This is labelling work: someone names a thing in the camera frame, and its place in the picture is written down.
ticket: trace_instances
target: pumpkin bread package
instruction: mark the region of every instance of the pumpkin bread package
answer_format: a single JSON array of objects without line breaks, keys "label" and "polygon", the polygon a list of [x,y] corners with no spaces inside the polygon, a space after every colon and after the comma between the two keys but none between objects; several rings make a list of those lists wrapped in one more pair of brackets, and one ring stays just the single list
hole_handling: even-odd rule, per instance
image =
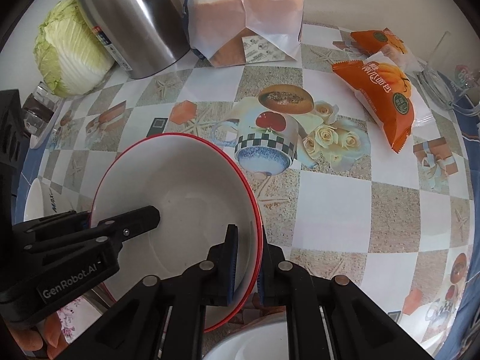
[{"label": "pumpkin bread package", "polygon": [[354,31],[351,36],[367,52],[375,54],[381,51],[407,73],[423,71],[410,49],[388,28],[383,31]]},{"label": "pumpkin bread package", "polygon": [[411,134],[415,117],[412,87],[405,73],[381,53],[365,61],[333,64],[332,70],[353,89],[385,132],[390,147],[399,152]]},{"label": "pumpkin bread package", "polygon": [[303,0],[184,0],[190,46],[215,67],[296,59]]}]

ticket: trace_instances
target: apple illustration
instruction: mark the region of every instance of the apple illustration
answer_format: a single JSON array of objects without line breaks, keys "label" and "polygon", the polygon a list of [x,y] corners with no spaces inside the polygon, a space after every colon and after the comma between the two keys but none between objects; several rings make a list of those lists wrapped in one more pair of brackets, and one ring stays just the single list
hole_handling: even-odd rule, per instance
[{"label": "apple illustration", "polygon": [[255,124],[260,128],[269,128],[274,131],[283,131],[287,127],[285,117],[271,111],[265,111],[258,115]]},{"label": "apple illustration", "polygon": [[450,286],[450,288],[448,288],[447,294],[445,295],[445,299],[451,300],[453,298],[453,295],[455,295],[455,286]]}]

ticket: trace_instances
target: screw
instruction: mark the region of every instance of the screw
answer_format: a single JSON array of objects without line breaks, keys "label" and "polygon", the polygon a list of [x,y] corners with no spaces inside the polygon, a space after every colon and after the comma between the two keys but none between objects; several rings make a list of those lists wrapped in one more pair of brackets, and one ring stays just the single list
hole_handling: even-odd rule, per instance
[{"label": "screw", "polygon": [[350,279],[344,274],[339,274],[335,276],[335,283],[337,283],[339,286],[346,286],[349,282]]},{"label": "screw", "polygon": [[149,275],[149,276],[145,276],[145,277],[143,278],[142,283],[143,283],[143,285],[144,285],[145,287],[152,287],[152,286],[154,286],[155,284],[157,284],[157,281],[158,281],[158,278],[157,278],[156,276],[153,276],[153,275],[151,274],[151,275]]},{"label": "screw", "polygon": [[290,261],[281,261],[278,263],[278,268],[280,271],[289,271],[293,268],[293,264]]},{"label": "screw", "polygon": [[211,261],[208,261],[207,259],[205,261],[202,261],[199,265],[199,267],[202,271],[209,271],[214,266],[215,266],[215,264],[213,264],[213,262],[211,262]]}]

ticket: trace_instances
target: blue cloth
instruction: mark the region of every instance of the blue cloth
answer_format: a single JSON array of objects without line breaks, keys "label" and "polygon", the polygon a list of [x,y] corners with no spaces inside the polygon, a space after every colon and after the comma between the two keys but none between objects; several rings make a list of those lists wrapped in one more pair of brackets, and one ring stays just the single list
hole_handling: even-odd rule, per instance
[{"label": "blue cloth", "polygon": [[[463,108],[471,108],[470,102],[464,97],[458,101]],[[472,319],[480,307],[480,138],[477,116],[465,116],[455,111],[458,125],[462,131],[466,153],[469,157],[470,174],[472,178],[473,195],[475,200],[475,237],[473,252],[467,274],[467,285],[458,308],[452,330],[442,348],[435,356],[436,360],[454,359],[461,349],[461,342],[466,335]]]},{"label": "blue cloth", "polygon": [[49,141],[50,134],[45,137],[44,142],[38,149],[28,149],[27,156],[23,162],[20,181],[18,182],[17,198],[15,201],[15,212],[12,216],[12,224],[23,222],[23,212],[27,201],[28,191],[32,181],[38,177],[38,170],[42,162],[43,152]]}]

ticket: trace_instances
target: bread loaf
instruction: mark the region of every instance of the bread loaf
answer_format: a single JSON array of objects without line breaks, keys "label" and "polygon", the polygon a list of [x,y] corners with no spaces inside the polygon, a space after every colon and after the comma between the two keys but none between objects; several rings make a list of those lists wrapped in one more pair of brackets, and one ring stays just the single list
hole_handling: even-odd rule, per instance
[{"label": "bread loaf", "polygon": [[298,38],[303,0],[188,0],[189,36],[215,67],[246,63],[242,37]]}]

